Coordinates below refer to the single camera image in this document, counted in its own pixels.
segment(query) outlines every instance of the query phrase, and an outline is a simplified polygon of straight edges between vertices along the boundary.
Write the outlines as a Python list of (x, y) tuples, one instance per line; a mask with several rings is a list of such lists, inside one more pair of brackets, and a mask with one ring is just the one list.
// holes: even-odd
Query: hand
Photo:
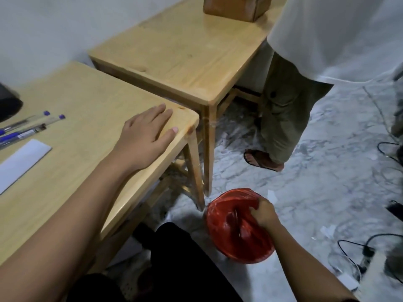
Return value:
[(150, 166), (166, 150), (178, 127), (169, 129), (157, 140), (173, 113), (172, 109), (165, 108), (165, 104), (152, 107), (124, 123), (120, 138), (109, 154), (113, 163), (117, 162), (125, 172), (132, 173)]
[(267, 231), (281, 225), (273, 204), (261, 196), (259, 197), (259, 208), (257, 210), (249, 208), (249, 210), (258, 224)]

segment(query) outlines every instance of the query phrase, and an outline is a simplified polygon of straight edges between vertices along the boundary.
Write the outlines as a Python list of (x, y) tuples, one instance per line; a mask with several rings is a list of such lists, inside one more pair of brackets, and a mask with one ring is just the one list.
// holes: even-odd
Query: black pants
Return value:
[[(151, 266), (157, 301), (242, 302), (190, 234), (174, 223), (165, 223), (156, 231)], [(67, 302), (78, 301), (126, 302), (118, 285), (101, 274), (86, 275), (74, 284)]]

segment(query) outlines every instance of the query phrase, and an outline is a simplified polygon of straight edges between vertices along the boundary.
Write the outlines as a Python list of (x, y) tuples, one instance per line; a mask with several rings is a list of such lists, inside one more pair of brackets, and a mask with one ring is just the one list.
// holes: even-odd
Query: cardboard box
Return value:
[(270, 7), (272, 0), (204, 0), (204, 13), (254, 22)]

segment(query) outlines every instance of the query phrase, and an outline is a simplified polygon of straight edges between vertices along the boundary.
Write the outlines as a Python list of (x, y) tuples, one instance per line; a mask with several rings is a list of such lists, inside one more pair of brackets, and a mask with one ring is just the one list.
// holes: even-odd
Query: white shirt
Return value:
[(267, 40), (309, 79), (363, 85), (403, 62), (403, 0), (288, 0)]

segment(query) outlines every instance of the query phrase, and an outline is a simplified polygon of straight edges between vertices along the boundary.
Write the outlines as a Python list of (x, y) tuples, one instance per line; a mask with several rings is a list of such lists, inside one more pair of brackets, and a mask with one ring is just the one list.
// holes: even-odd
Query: table leg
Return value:
[(187, 144), (183, 149), (184, 158), (186, 160), (187, 171), (193, 185), (193, 196), (197, 208), (204, 210), (204, 193), (202, 169), (200, 167), (199, 146), (196, 136), (196, 128), (192, 127), (187, 134)]
[(210, 196), (213, 185), (214, 148), (216, 145), (217, 106), (203, 106), (204, 189)]

